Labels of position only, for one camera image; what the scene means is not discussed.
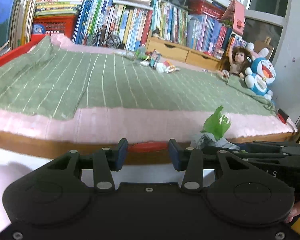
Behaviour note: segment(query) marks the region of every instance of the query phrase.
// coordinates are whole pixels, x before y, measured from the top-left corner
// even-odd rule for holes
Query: wooden bed frame
[[[240,137],[228,139],[230,142],[243,143],[252,141],[285,141],[289,140],[293,133],[269,134],[254,137]],[[190,143],[180,143],[182,147],[189,147]],[[22,135],[16,135],[0,131],[0,148],[13,152],[54,159],[69,150],[78,150],[81,154],[90,154],[103,147],[111,147],[109,144],[87,144],[72,143],[68,141],[52,141],[34,139]],[[145,164],[164,164],[171,163],[167,150],[148,152],[148,153],[129,153],[125,164],[145,165]]]

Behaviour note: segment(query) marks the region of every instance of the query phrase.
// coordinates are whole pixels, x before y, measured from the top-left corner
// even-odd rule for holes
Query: wooden drawer
[[[190,51],[186,63],[209,70],[217,70],[219,61],[213,60],[200,52]]]
[[[151,39],[148,45],[147,50],[153,51],[157,50],[162,57],[175,59],[179,61],[186,61],[189,50],[172,45],[170,42],[164,42],[157,39]]]

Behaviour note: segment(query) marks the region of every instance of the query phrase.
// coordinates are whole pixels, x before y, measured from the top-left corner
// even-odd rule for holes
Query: red plastic basket
[[[42,24],[45,27],[45,34],[64,33],[65,36],[72,39],[74,29],[77,23],[77,16],[52,16],[35,17],[33,24]]]
[[[189,9],[192,10],[191,13],[193,14],[207,14],[218,21],[225,12],[205,0],[189,0]]]

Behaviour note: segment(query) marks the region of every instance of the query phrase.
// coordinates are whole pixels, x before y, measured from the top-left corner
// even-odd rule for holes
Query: white floor
[[[10,224],[10,220],[2,205],[2,194],[9,184],[29,172],[48,163],[49,159],[23,155],[0,149],[0,231]],[[181,183],[184,172],[177,172],[172,164],[159,165],[124,165],[119,172],[112,172],[116,188],[120,182],[139,183]],[[92,170],[82,171],[82,181],[93,187]],[[204,170],[204,186],[214,181],[213,170]]]

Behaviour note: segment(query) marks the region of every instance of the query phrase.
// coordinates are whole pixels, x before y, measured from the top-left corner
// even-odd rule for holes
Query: green plastic bag
[[[225,132],[230,128],[231,123],[229,119],[221,114],[223,106],[219,106],[214,113],[207,118],[200,132],[212,133],[218,141],[223,137]]]

